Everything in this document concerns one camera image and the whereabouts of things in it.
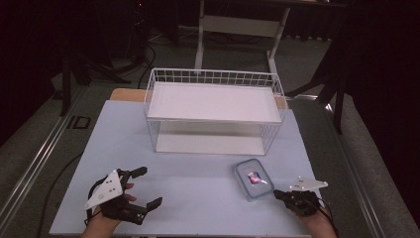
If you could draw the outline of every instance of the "basket base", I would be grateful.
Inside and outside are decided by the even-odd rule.
[[[160,123],[157,152],[263,156],[260,125],[238,123]]]

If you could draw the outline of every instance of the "finger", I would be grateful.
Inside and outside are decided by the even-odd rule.
[[[137,200],[137,198],[133,195],[129,195],[129,194],[124,194],[124,196],[129,200],[129,201],[135,201]]]
[[[126,189],[130,189],[130,188],[132,188],[133,186],[134,186],[134,184],[133,184],[133,183],[128,182],[128,183],[126,184]]]
[[[100,207],[99,205],[97,205],[97,206],[95,207],[95,209],[93,210],[93,214],[98,213],[100,210],[101,210],[101,207]]]

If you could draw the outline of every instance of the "metal stand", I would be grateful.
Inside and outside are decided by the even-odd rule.
[[[290,8],[284,9],[280,22],[274,22],[205,15],[204,4],[204,0],[201,0],[200,19],[198,26],[198,47],[194,67],[195,69],[202,68],[204,53],[203,35],[204,31],[208,31],[274,38],[274,45],[270,51],[267,51],[266,57],[269,71],[272,73],[277,73],[274,56],[277,51],[278,44],[280,43]]]

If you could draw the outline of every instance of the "table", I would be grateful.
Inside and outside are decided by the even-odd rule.
[[[91,186],[114,169],[148,167],[130,193],[138,205],[162,196],[162,205],[141,226],[124,222],[126,236],[276,236],[308,237],[308,231],[274,196],[248,202],[234,176],[234,165],[247,156],[156,154],[149,138],[141,91],[116,89],[101,112],[74,173],[50,233],[80,234],[83,205]],[[288,190],[298,176],[314,179],[293,112],[258,158],[275,188]]]

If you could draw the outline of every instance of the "white wire basket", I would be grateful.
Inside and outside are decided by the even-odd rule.
[[[277,74],[154,68],[145,114],[156,152],[265,155],[288,109]]]

